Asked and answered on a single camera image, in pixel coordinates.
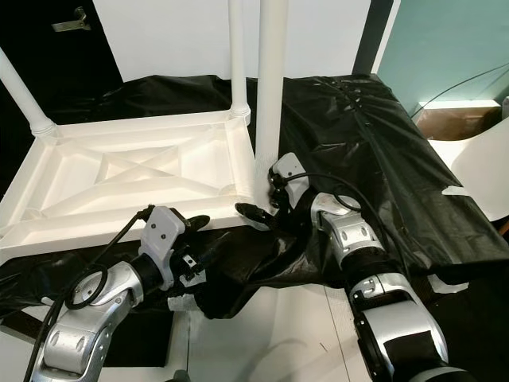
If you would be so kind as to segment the white curved furniture panel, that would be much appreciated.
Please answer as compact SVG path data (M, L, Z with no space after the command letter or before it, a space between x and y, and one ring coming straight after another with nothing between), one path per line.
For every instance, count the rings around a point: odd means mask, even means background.
M462 99L440 101L428 110L473 107L501 106L493 99ZM509 217L509 118L476 137L429 143L459 182L454 186L466 188L489 220Z

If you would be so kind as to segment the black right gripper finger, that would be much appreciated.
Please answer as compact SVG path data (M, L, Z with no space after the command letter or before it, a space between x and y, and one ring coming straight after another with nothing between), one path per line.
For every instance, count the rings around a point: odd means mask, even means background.
M275 221L274 215L254 204L235 203L234 209L244 219L260 225L271 225Z

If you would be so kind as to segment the brown cardboard box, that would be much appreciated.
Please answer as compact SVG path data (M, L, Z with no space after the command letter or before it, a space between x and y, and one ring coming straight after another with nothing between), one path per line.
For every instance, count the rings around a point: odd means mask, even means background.
M502 120L501 107L430 109L414 122L430 141L462 141L476 137Z

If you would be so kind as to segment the black door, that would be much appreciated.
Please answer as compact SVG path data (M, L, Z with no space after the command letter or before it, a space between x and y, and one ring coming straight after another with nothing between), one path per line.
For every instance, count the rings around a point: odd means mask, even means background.
M51 28L73 21L80 6L91 30ZM86 123L95 102L123 83L95 0L0 0L0 46L58 124Z

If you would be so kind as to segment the dark grey window frame post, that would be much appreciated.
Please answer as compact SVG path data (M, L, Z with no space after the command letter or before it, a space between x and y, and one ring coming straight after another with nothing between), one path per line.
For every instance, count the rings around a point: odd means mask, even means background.
M370 0L352 74L377 73L401 0Z

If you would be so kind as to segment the white plastic table top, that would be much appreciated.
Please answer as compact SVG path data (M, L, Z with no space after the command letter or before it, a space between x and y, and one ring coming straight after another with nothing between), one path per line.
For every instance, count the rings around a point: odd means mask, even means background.
M250 131L228 111L60 125L37 138L0 204L0 260L109 243L149 205L243 225L257 196Z

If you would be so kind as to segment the black plastic sheet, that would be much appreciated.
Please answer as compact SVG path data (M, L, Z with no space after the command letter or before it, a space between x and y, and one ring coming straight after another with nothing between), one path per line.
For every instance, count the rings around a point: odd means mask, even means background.
M509 319L509 244L468 197L444 196L458 181L374 74L287 79L280 152L295 152L310 171L341 176L366 194L394 236L428 309L441 324ZM230 84L218 76L148 76L127 81L95 102L88 123L228 108ZM208 319L232 319L263 287L341 287L324 243L291 228L274 239L247 227L196 234L194 250L219 254L196 300ZM0 319L55 298L102 247L14 259L1 266ZM469 283L437 294L426 280Z

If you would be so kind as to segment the white plastic table leg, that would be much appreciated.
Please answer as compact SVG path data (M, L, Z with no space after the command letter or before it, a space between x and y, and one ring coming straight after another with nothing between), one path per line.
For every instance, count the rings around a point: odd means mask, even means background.
M251 107L247 102L245 84L243 0L228 0L229 53L231 69L231 119L251 122Z
M32 134L36 137L57 137L57 124L41 110L39 103L30 94L29 88L25 86L3 50L0 59L0 79L16 106L28 120Z
M270 207L270 167L279 158L289 0L259 0L255 184L259 207Z

